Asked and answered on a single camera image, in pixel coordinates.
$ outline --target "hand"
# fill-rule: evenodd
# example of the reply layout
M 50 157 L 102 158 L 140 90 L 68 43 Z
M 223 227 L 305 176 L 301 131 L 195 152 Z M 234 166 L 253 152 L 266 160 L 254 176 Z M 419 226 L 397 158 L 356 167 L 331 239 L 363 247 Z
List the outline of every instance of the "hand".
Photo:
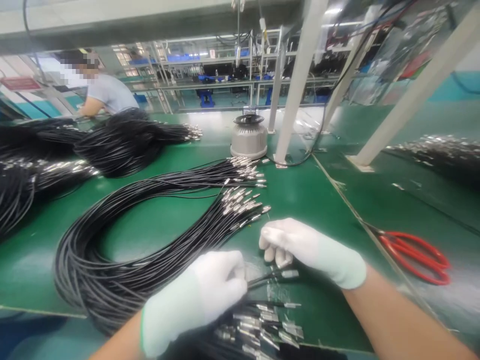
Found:
M 367 264 L 358 252 L 292 218 L 267 222 L 261 229 L 259 246 L 265 250 L 265 261 L 275 258 L 282 267 L 293 255 L 325 272 L 343 289 L 357 288 L 367 277 Z
M 199 256 L 146 302 L 141 321 L 145 355 L 159 356 L 178 335 L 216 320 L 246 293 L 240 251 L 211 251 Z

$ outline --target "fluorescent light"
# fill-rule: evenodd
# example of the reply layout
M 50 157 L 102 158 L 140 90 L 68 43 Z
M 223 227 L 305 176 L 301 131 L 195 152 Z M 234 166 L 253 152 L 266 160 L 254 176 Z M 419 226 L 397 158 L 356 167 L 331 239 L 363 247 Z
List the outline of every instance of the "fluorescent light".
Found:
M 336 25 L 336 26 L 351 26 L 351 25 L 361 25 L 361 24 L 363 24 L 362 21 L 350 21 L 350 22 L 341 22 L 339 24 L 325 24 L 325 25 L 322 25 L 321 27 L 322 28 L 331 28 L 334 25 Z
M 325 11 L 325 14 L 338 14 L 342 10 L 343 9 L 341 7 L 334 7 L 334 8 L 331 8 L 331 9 L 328 9 L 327 11 Z

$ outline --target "dark hair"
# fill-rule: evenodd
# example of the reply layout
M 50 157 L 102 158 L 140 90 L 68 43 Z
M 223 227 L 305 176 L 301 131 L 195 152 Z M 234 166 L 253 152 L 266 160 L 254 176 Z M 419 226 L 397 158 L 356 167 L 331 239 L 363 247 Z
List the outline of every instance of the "dark hair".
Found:
M 78 67 L 78 65 L 86 65 L 88 69 L 98 69 L 99 61 L 89 58 L 88 54 L 80 50 L 65 50 L 55 54 L 60 63 Z

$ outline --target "scissors handle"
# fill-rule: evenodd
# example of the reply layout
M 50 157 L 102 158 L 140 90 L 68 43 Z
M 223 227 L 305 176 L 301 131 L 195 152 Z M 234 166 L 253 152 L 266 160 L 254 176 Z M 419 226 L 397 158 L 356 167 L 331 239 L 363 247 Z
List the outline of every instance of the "scissors handle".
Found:
M 411 240 L 416 245 L 423 248 L 425 252 L 431 254 L 433 258 L 425 255 L 423 252 L 406 243 L 402 240 L 402 238 Z M 450 277 L 444 271 L 444 269 L 450 267 L 448 259 L 437 248 L 430 245 L 428 242 L 424 241 L 419 237 L 397 231 L 385 232 L 384 234 L 379 236 L 379 239 L 382 244 L 390 251 L 395 260 L 397 260 L 412 274 L 434 285 L 450 284 Z M 409 256 L 410 258 L 425 266 L 427 269 L 437 274 L 438 278 L 427 276 L 418 271 L 401 255 L 401 253 Z

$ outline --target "cable bundle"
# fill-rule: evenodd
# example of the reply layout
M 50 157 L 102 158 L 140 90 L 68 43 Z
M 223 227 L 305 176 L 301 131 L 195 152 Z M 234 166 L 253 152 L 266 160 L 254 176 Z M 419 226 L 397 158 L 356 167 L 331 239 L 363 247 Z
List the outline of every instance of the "cable bundle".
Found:
M 88 314 L 102 332 L 115 332 L 200 253 L 217 249 L 237 230 L 270 209 L 261 207 L 262 203 L 255 201 L 258 194 L 251 196 L 252 191 L 246 189 L 265 187 L 263 174 L 256 171 L 254 163 L 235 157 L 210 166 L 162 174 L 126 185 L 97 202 L 60 240 L 55 257 L 55 286 L 60 296 Z M 203 189 L 223 187 L 232 188 L 216 195 L 198 221 L 155 253 L 113 262 L 98 252 L 106 227 L 140 202 L 155 197 L 185 197 Z
M 0 162 L 0 238 L 25 217 L 34 201 L 81 184 L 97 173 L 83 160 Z
M 264 281 L 277 282 L 299 275 L 297 270 L 284 268 L 273 270 L 248 282 L 251 289 Z M 287 318 L 281 321 L 277 309 L 294 309 L 301 304 L 269 300 L 249 300 L 246 295 L 241 303 L 223 314 L 209 327 L 209 331 L 196 341 L 197 348 L 215 360 L 264 359 L 281 356 L 280 343 L 297 349 L 304 338 L 303 329 Z
M 150 121 L 145 111 L 129 108 L 76 142 L 74 151 L 104 176 L 120 178 L 148 166 L 165 145 L 199 140 L 201 135 L 196 127 Z
M 0 159 L 61 160 L 73 155 L 73 144 L 85 136 L 72 119 L 45 119 L 0 126 Z
M 458 183 L 480 188 L 480 143 L 476 141 L 430 135 L 403 145 L 387 146 L 384 152 L 413 159 Z

